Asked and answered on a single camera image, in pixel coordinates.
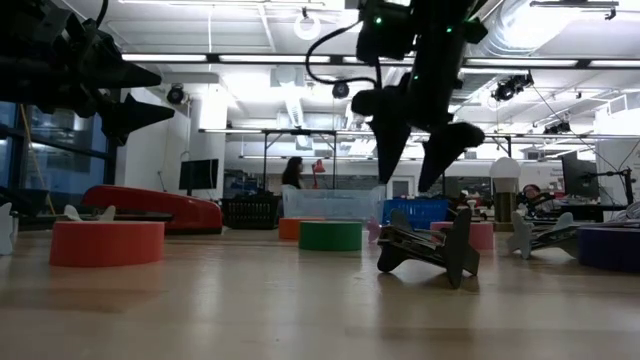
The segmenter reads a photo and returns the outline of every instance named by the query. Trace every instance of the desk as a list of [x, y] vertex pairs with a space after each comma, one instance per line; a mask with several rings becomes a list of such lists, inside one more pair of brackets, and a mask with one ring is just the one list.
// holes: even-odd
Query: desk
[[561, 205], [561, 212], [564, 214], [570, 212], [573, 214], [574, 221], [591, 220], [595, 222], [604, 222], [605, 211], [622, 211], [626, 210], [626, 205]]

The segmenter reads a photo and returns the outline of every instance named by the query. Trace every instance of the computer screen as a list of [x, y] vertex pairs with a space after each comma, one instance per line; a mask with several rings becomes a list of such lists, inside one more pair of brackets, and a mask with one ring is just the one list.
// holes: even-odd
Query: computer screen
[[185, 161], [180, 167], [180, 190], [215, 189], [217, 182], [218, 159]]
[[578, 154], [573, 152], [562, 156], [562, 172], [564, 175], [564, 189], [566, 195], [581, 196], [596, 199], [600, 196], [598, 178], [585, 178], [585, 175], [596, 174], [596, 163], [578, 160]]

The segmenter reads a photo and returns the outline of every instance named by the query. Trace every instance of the dark hair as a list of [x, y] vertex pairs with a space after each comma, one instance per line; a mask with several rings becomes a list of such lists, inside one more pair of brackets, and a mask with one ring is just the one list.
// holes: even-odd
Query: dark hair
[[300, 165], [302, 164], [302, 158], [294, 156], [289, 159], [287, 168], [282, 173], [282, 185], [295, 186], [296, 189], [300, 189]]
[[540, 190], [540, 187], [538, 185], [536, 185], [536, 184], [526, 185], [525, 187], [522, 188], [522, 192], [526, 192], [528, 187], [533, 188], [533, 190], [535, 190], [537, 192], [542, 192], [542, 190]]

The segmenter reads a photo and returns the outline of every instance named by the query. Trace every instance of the person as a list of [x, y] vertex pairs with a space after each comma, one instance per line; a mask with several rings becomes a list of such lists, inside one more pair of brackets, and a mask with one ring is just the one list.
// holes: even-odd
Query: person
[[[527, 201], [532, 201], [537, 196], [539, 196], [542, 191], [540, 190], [540, 187], [538, 185], [529, 184], [522, 189], [522, 192], [524, 193], [524, 196], [527, 198]], [[536, 205], [535, 209], [538, 212], [549, 213], [554, 209], [553, 200], [544, 201]]]
[[287, 167], [284, 173], [282, 173], [282, 185], [291, 185], [296, 189], [304, 189], [301, 179], [303, 170], [304, 165], [302, 164], [301, 157], [294, 156], [289, 159]]

